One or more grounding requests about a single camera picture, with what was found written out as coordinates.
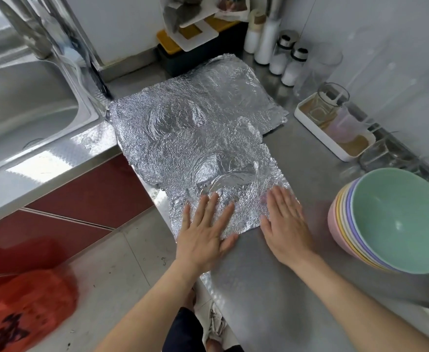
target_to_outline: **dark pants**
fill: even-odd
[[[180,308],[167,334],[162,352],[205,352],[203,328],[193,312]],[[244,352],[240,345],[228,348],[226,352]]]

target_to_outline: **stainless steel countertop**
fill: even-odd
[[[288,122],[264,137],[272,156],[305,208],[320,253],[344,277],[429,334],[429,275],[388,274],[346,254],[327,227],[327,212],[336,193],[363,175],[356,163],[341,162],[292,115],[297,101],[290,88],[259,66],[247,53],[267,92],[290,112]],[[165,193],[143,182],[170,227]],[[305,284],[279,263],[259,228],[243,233],[234,250],[202,281],[246,352],[353,351],[341,327]],[[406,300],[399,302],[387,297]]]
[[[272,156],[305,208],[323,257],[343,276],[371,294],[429,305],[429,275],[391,275],[374,270],[343,252],[330,237],[327,210],[338,190],[362,175],[355,163],[343,163],[293,116],[291,89],[254,68],[269,94],[291,112],[288,122],[264,137]],[[153,64],[109,84],[117,97],[165,80]],[[93,123],[29,156],[0,168],[0,218],[120,153],[110,124]],[[164,192],[143,183],[170,227]],[[343,330],[317,297],[270,253],[259,228],[241,235],[204,283],[246,352],[353,351]],[[384,300],[394,311],[429,334],[429,315],[414,305]]]

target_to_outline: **bottle cap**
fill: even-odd
[[[309,51],[305,48],[293,49],[291,51],[291,56],[294,60],[304,62],[307,60],[307,56],[309,55]]]

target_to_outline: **purple bowl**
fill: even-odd
[[[353,190],[355,189],[356,184],[358,184],[359,179],[355,180],[354,183],[352,183],[350,189],[348,190],[348,195],[346,196],[346,219],[348,220],[348,225],[350,226],[350,229],[352,230],[353,236],[356,238],[356,240],[359,242],[359,245],[362,249],[364,249],[366,251],[366,253],[368,253],[370,255],[370,257],[372,259],[374,259],[376,262],[378,262],[379,264],[381,264],[382,266],[394,271],[394,272],[399,272],[399,270],[395,269],[392,266],[389,266],[387,263],[383,262],[381,259],[379,259],[368,247],[367,245],[363,242],[363,239],[359,236],[358,231],[356,230],[355,226],[354,226],[354,222],[352,219],[352,211],[351,211],[351,201],[352,201],[352,193]]]

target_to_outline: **shoe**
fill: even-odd
[[[206,336],[205,342],[207,339],[210,338],[221,343],[223,340],[222,334],[227,326],[227,323],[223,315],[221,314],[221,311],[219,311],[218,307],[214,302],[211,302],[209,320],[210,327],[208,329],[208,334]]]

